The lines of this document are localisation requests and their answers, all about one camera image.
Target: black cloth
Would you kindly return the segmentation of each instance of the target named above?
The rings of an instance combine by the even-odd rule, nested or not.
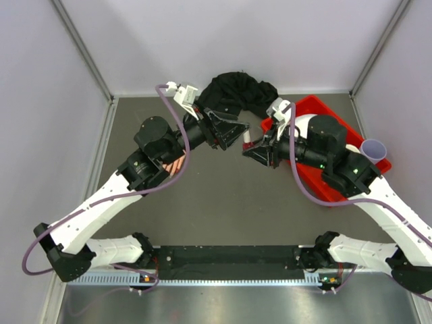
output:
[[[278,97],[277,90],[268,82],[257,82],[244,72],[228,72],[218,75],[203,90],[198,103],[203,107],[223,113],[239,115],[249,110],[265,119],[270,104]]]

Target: red plastic tray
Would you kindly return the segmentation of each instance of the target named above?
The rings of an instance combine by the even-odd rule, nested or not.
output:
[[[344,122],[338,115],[336,115],[329,107],[327,107],[321,100],[319,100],[316,96],[307,96],[302,100],[296,103],[296,117],[301,115],[306,115],[308,113],[314,113],[317,115],[331,115],[336,118],[341,125],[346,127],[348,133],[346,135],[346,143],[354,145],[357,148],[360,148],[360,145],[364,141],[364,138],[359,135],[355,130],[353,130],[346,122]],[[261,128],[266,132],[271,128],[272,121],[270,118],[264,119],[261,122]],[[392,168],[392,164],[384,159],[377,163],[378,169],[380,169],[381,173],[385,173]],[[306,165],[301,165],[297,163],[297,170],[300,177],[309,188],[318,196],[318,198],[325,201],[341,201],[346,200],[339,192],[330,188],[328,184],[326,184],[321,179],[320,169],[315,169],[313,167],[308,167]]]

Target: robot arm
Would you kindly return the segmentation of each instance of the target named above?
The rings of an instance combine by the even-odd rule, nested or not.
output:
[[[280,135],[279,129],[285,129],[291,111],[278,109],[280,102],[274,102],[267,111],[273,119],[273,127],[243,152],[244,156],[273,168],[282,159],[290,158],[289,134],[282,132]],[[296,118],[296,126],[300,125],[300,118]],[[296,131],[296,161],[322,169],[322,180],[348,200],[355,200],[354,204],[371,216],[395,242],[380,244],[327,232],[317,238],[312,253],[298,256],[300,264],[319,268],[334,262],[348,262],[384,272],[411,292],[423,294],[432,290],[431,228],[396,195],[366,157],[346,149],[347,130],[335,118],[316,115],[310,117],[306,129],[296,127]],[[371,200],[387,204],[396,213]]]
[[[214,149],[226,150],[249,128],[247,123],[237,121],[236,116],[195,105],[194,87],[169,82],[168,90],[175,91],[174,100],[188,112],[183,126],[191,150],[204,142]],[[144,268],[150,261],[153,247],[142,234],[113,240],[91,239],[122,209],[143,197],[136,192],[157,187],[169,176],[163,164],[170,164],[184,154],[185,143],[180,131],[173,131],[162,117],[146,119],[134,140],[138,149],[75,210],[85,212],[55,228],[40,241],[62,281],[74,280],[94,267],[129,263]],[[59,221],[51,225],[39,224],[34,229],[35,235],[39,237]]]

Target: white wall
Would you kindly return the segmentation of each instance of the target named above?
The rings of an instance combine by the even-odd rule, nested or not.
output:
[[[244,70],[280,91],[349,90],[400,0],[63,0],[111,91]]]
[[[47,0],[4,1],[0,43],[0,322],[35,324],[51,275],[21,259],[80,202],[107,102]],[[31,269],[48,265],[38,247]]]
[[[388,148],[388,177],[400,196],[432,224],[432,1],[412,2],[357,104],[368,136]]]

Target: gray floor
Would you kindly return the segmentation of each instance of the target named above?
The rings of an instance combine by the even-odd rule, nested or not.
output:
[[[409,294],[382,273],[357,273],[326,296],[305,287],[159,287],[142,297],[116,292],[82,316],[70,315],[112,289],[68,286],[58,324],[420,323]]]
[[[297,101],[304,95],[284,97]],[[347,94],[319,97],[358,130]],[[152,115],[173,122],[159,98],[119,100],[100,185],[136,149],[133,137]],[[244,112],[240,118],[253,125],[252,135],[262,134],[257,117]],[[122,211],[96,237],[142,232],[154,245],[313,244],[319,234],[332,230],[361,240],[391,242],[359,208],[315,205],[296,187],[285,163],[267,169],[242,157],[241,146],[238,142],[223,152],[201,145],[192,152],[182,179]]]

